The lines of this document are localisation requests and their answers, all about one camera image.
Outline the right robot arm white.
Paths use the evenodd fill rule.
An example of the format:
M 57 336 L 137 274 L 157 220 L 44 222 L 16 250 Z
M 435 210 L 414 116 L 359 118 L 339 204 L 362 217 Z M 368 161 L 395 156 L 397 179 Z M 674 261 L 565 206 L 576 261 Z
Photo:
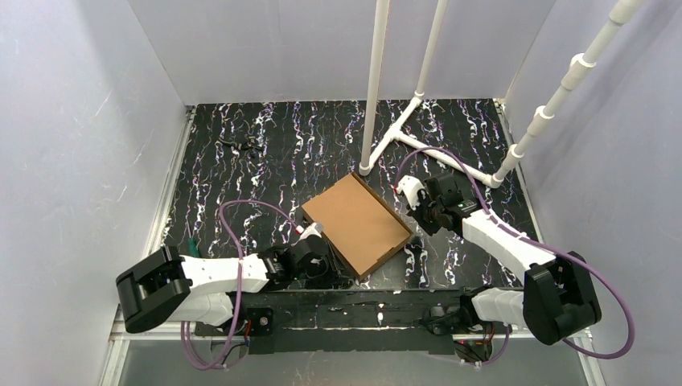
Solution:
M 406 198 L 409 216 L 425 233 L 452 231 L 490 254 L 521 282 L 520 289 L 466 289 L 458 308 L 442 312 L 443 318 L 454 318 L 466 327 L 486 322 L 526 327 L 546 345 L 601 321 L 590 273 L 576 253 L 565 259 L 524 241 L 523 233 L 491 209 L 466 199 L 451 175 L 425 180 L 404 176 L 396 192 Z

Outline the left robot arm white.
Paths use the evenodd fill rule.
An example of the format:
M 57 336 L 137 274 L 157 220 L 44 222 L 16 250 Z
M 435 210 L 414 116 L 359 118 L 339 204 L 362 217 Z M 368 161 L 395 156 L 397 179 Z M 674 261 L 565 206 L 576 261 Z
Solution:
M 238 293 L 284 290 L 294 282 L 304 288 L 341 286 L 343 270 L 330 245 L 310 235 L 243 258 L 204 259 L 162 247 L 116 278 L 130 334 L 153 330 L 165 322 L 201 322 L 223 327 L 236 309 Z

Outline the brown cardboard box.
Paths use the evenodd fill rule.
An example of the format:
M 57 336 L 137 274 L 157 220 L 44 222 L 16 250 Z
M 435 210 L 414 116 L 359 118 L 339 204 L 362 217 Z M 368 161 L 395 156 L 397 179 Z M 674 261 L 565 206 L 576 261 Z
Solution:
M 323 226 L 323 238 L 361 281 L 413 238 L 402 218 L 355 172 L 305 202 L 302 212 Z

